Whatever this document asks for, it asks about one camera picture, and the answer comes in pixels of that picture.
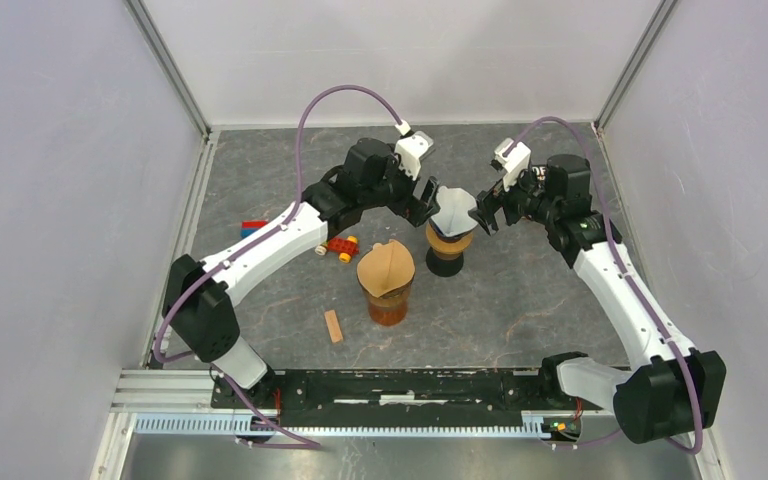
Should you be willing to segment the light wooden ring holder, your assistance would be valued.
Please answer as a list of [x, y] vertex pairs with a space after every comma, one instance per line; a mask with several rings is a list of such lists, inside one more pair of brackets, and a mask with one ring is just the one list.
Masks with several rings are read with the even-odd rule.
[[456, 240], [452, 240], [439, 234], [431, 223], [426, 225], [425, 235], [431, 252], [445, 260], [451, 260], [462, 255], [474, 239], [474, 233], [469, 231]]

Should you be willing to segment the brown paper coffee filter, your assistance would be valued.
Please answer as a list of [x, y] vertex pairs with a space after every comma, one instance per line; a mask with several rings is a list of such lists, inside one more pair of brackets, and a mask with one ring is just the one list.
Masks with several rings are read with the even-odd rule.
[[376, 244], [357, 264], [359, 284], [376, 298], [407, 286], [415, 272], [410, 251], [396, 240]]

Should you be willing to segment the orange glass carafe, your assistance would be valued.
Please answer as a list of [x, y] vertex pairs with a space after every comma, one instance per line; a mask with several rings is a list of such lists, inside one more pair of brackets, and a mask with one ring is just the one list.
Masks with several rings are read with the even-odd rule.
[[380, 307], [369, 304], [367, 312], [375, 323], [381, 326], [391, 327], [404, 320], [407, 315], [408, 306], [408, 303], [402, 303], [393, 307]]

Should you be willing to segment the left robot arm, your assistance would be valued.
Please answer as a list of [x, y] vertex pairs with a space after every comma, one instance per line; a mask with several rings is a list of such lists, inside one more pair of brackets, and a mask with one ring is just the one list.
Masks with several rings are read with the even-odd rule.
[[367, 210], [385, 207], [422, 225], [439, 209], [435, 178], [428, 179], [421, 196], [414, 194], [421, 162], [432, 147], [423, 132], [393, 144], [363, 138], [276, 219], [202, 260], [189, 254], [177, 258], [170, 266], [161, 326], [172, 328], [190, 354], [231, 378], [248, 406], [266, 405], [274, 394], [271, 369], [242, 338], [236, 306], [285, 264], [356, 225]]

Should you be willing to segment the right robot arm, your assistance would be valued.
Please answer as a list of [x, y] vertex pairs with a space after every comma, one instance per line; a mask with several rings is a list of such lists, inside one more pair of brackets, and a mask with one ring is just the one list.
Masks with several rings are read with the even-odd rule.
[[582, 352], [544, 359], [537, 382], [540, 400], [562, 408], [574, 398], [612, 413], [635, 444], [676, 443], [689, 434], [684, 451], [702, 449], [703, 432], [714, 423], [726, 365], [715, 351], [700, 351], [658, 305], [629, 257], [609, 216], [592, 207], [587, 159], [555, 155], [544, 166], [497, 155], [502, 177], [481, 192], [472, 218], [489, 234], [522, 219], [545, 228], [552, 248], [586, 284], [619, 336], [627, 370], [598, 363]]

